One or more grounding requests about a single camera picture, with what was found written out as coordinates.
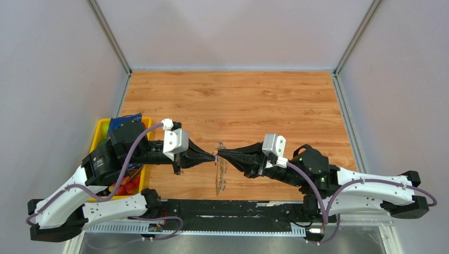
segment plastic crate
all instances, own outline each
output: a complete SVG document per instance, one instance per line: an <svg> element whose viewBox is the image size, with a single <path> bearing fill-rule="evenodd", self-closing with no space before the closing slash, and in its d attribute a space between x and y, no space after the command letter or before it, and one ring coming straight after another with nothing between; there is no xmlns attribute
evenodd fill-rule
<svg viewBox="0 0 449 254"><path fill-rule="evenodd" d="M95 148L97 148L98 143L99 143L101 140L103 140L103 139L106 138L106 137L103 136L103 133L102 133L102 131L101 131L101 126L102 126L104 123L109 123L110 120L111 120L111 119L100 119L100 120L98 121L97 127L96 127L96 129L95 129L94 140L92 141L91 150L90 150L89 152L92 152L93 150L95 150ZM142 117L142 123L144 123L145 126L146 126L147 128L149 128L149 127L151 126L151 124L152 124L151 118L149 118L149 117ZM152 132L149 132L149 133L147 134L148 140L150 140L151 133L152 133ZM127 197L130 197L130 196L135 195L135 194L137 194L137 193L140 193L140 192L143 190L143 184L144 184L144 182L145 182L145 174L146 174L146 171L147 171L147 167L148 167L148 165L144 165L143 169L140 171L140 183L139 183L139 190L138 190L138 192L133 193L133 194L131 194L131 195L126 195L126 196L125 196L125 195L124 195L124 196L113 196L113 197L112 197L112 200L114 200L114 199L121 199L121 198L127 198ZM94 198L92 198L92 197L89 198L88 200L89 200L89 201L96 201L96 199L94 199Z"/></svg>

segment gray floor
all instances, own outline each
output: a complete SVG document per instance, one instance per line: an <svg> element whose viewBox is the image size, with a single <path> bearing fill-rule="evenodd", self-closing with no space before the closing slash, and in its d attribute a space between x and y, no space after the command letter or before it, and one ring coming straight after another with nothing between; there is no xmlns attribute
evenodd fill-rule
<svg viewBox="0 0 449 254"><path fill-rule="evenodd" d="M328 234L334 228L327 227ZM139 238L135 234L86 234L85 239L96 247L112 247ZM379 228L375 226L346 226L340 228L333 242L322 246L306 244L291 237L225 237L179 235L155 242L137 242L112 250L93 250L85 244L81 252L90 253L182 253L182 254L265 254L265 253L385 253Z"/></svg>

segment wood grain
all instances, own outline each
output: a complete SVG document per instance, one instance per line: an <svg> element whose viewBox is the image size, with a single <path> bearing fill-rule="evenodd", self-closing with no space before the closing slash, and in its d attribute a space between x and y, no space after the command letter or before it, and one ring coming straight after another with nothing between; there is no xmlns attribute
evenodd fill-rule
<svg viewBox="0 0 449 254"><path fill-rule="evenodd" d="M141 71L134 72L122 115L141 112L160 122L182 122L192 141L208 152L261 142L266 133L287 139L285 156L307 143L330 163L355 170L354 158L327 72ZM159 129L156 139L163 139ZM183 169L150 166L146 179L162 198L301 200L297 188L265 177L247 179L228 164L226 189L215 193L215 165Z"/></svg>

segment wooden surface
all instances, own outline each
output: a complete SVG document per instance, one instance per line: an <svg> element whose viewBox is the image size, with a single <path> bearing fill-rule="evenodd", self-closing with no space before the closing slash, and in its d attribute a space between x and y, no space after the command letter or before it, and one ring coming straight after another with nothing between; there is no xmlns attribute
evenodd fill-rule
<svg viewBox="0 0 449 254"><path fill-rule="evenodd" d="M182 122L192 141L214 152L262 142L266 133L286 139L285 156L307 143L331 164L355 170L354 158L327 72L153 72L132 74L122 115L141 112L154 123ZM163 139L158 129L155 139ZM215 193L214 163L173 174L169 165L150 166L146 179L162 198L301 200L298 189L266 177L247 179L228 164L226 189Z"/></svg>

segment red fruit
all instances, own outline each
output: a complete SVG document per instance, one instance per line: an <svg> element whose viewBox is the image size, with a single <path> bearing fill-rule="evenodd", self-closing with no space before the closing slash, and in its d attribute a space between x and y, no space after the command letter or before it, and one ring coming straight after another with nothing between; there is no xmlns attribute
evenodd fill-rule
<svg viewBox="0 0 449 254"><path fill-rule="evenodd" d="M109 188L108 188L109 192L112 192L114 190L115 184L116 183L114 183L111 186L109 186Z"/></svg>
<svg viewBox="0 0 449 254"><path fill-rule="evenodd" d="M127 184L128 182L129 182L129 176L124 177L123 180L122 180L121 185L125 185L125 184Z"/></svg>
<svg viewBox="0 0 449 254"><path fill-rule="evenodd" d="M120 185L119 189L117 190L117 192L115 193L116 196L123 196L126 195L126 190L125 187L123 185Z"/></svg>
<svg viewBox="0 0 449 254"><path fill-rule="evenodd" d="M136 189L136 185L134 183L128 183L125 185L125 190L127 193L133 193Z"/></svg>
<svg viewBox="0 0 449 254"><path fill-rule="evenodd" d="M132 180L132 183L134 183L135 185L139 186L140 184L140 177L136 177Z"/></svg>

